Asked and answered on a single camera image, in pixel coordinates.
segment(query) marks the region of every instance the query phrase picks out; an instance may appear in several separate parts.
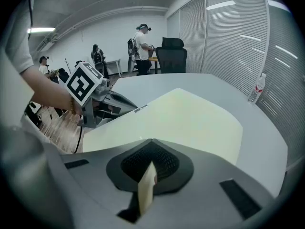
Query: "table leg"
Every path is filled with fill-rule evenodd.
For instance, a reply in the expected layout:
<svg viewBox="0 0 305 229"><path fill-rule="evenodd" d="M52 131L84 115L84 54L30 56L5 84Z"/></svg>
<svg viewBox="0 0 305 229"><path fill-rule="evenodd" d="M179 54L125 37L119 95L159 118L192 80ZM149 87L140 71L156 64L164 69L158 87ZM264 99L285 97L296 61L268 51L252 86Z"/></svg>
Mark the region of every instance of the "table leg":
<svg viewBox="0 0 305 229"><path fill-rule="evenodd" d="M120 72L120 68L119 68L119 63L118 62L116 62L116 67L118 69L119 76L121 77L121 72Z"/></svg>
<svg viewBox="0 0 305 229"><path fill-rule="evenodd" d="M154 62L154 73L155 74L158 73L158 62L157 61Z"/></svg>

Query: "chair headrest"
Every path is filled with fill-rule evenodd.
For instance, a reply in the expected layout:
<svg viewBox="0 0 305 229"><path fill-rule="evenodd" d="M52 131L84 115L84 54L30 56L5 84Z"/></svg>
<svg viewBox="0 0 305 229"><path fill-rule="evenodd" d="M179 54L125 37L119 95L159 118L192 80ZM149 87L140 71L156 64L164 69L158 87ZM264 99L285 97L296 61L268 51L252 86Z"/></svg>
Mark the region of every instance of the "chair headrest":
<svg viewBox="0 0 305 229"><path fill-rule="evenodd" d="M183 48L184 47L184 42L180 38L163 37L162 47Z"/></svg>

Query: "horizontal blind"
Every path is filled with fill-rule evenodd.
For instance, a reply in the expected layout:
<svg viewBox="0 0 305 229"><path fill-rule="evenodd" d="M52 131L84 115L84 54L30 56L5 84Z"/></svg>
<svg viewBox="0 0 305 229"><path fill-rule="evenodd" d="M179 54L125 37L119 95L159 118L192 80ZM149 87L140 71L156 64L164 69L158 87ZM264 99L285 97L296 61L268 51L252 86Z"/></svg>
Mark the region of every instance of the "horizontal blind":
<svg viewBox="0 0 305 229"><path fill-rule="evenodd" d="M200 72L205 43L205 15L204 0L192 0L180 9L180 38L187 50L187 73Z"/></svg>
<svg viewBox="0 0 305 229"><path fill-rule="evenodd" d="M234 5L217 7L233 1ZM248 95L263 65L265 0L206 0L207 41L201 73L213 74Z"/></svg>
<svg viewBox="0 0 305 229"><path fill-rule="evenodd" d="M266 85L257 106L286 141L289 166L305 154L305 44L290 12L269 6L269 14Z"/></svg>
<svg viewBox="0 0 305 229"><path fill-rule="evenodd" d="M179 10L167 18L167 37L179 38Z"/></svg>

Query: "bracelet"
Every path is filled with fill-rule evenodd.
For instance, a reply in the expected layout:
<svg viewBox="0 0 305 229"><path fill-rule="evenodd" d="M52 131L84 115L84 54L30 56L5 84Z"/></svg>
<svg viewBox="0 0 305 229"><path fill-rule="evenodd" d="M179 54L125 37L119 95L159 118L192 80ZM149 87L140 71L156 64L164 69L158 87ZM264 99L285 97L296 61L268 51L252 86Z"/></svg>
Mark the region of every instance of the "bracelet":
<svg viewBox="0 0 305 229"><path fill-rule="evenodd" d="M71 110L71 113L72 115L76 115L76 112L75 112L75 105L74 105L74 98L71 96L71 99L70 99L70 110Z"/></svg>

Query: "gray table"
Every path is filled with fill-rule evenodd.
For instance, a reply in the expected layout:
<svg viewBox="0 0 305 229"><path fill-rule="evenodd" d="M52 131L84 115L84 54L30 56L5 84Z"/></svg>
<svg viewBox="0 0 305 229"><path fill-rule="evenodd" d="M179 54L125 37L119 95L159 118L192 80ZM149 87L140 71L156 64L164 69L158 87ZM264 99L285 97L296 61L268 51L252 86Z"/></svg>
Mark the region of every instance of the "gray table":
<svg viewBox="0 0 305 229"><path fill-rule="evenodd" d="M210 74L156 74L120 78L113 87L138 107L182 88L230 112L243 126L236 166L278 196L287 162L287 144L270 121L247 97L227 82Z"/></svg>

